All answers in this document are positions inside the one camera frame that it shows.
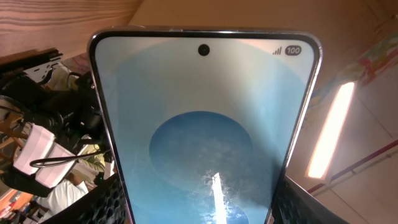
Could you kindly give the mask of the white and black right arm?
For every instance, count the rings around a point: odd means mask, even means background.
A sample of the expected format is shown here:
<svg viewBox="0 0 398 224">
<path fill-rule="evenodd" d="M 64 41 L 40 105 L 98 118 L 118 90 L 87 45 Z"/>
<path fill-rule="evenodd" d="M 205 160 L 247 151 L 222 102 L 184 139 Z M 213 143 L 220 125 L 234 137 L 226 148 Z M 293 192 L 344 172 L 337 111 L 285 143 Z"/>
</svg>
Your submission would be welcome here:
<svg viewBox="0 0 398 224">
<path fill-rule="evenodd" d="M 22 110 L 24 119 L 49 130 L 67 149 L 101 144 L 104 124 L 91 73 L 79 75 L 76 88 L 49 90 L 25 74 L 1 79 L 1 98 Z"/>
</svg>

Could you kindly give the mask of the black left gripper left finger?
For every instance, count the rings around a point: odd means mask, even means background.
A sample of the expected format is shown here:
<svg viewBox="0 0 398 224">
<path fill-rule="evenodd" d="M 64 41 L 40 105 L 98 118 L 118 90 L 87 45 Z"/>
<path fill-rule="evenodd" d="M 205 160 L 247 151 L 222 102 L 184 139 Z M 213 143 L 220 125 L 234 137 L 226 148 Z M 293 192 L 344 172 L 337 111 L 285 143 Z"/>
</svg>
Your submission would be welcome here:
<svg viewBox="0 0 398 224">
<path fill-rule="evenodd" d="M 44 224 L 123 224 L 126 199 L 117 174 L 112 175 Z"/>
</svg>

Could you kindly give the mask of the smartphone with blue screen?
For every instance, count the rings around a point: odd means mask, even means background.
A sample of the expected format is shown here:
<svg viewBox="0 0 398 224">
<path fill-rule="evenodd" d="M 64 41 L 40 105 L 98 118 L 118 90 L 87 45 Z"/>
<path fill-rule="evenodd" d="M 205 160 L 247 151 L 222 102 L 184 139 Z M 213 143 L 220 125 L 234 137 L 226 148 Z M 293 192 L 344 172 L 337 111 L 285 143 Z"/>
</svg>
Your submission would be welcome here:
<svg viewBox="0 0 398 224">
<path fill-rule="evenodd" d="M 320 64 L 311 34 L 107 29 L 88 55 L 133 223 L 265 223 Z"/>
</svg>

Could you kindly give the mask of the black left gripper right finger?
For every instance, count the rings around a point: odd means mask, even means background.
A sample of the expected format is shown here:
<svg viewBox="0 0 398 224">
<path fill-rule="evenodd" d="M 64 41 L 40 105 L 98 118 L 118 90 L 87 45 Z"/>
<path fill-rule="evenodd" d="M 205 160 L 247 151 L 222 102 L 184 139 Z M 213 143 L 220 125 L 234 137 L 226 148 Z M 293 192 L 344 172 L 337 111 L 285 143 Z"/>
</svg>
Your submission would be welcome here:
<svg viewBox="0 0 398 224">
<path fill-rule="evenodd" d="M 348 224 L 285 176 L 272 208 L 275 224 Z"/>
</svg>

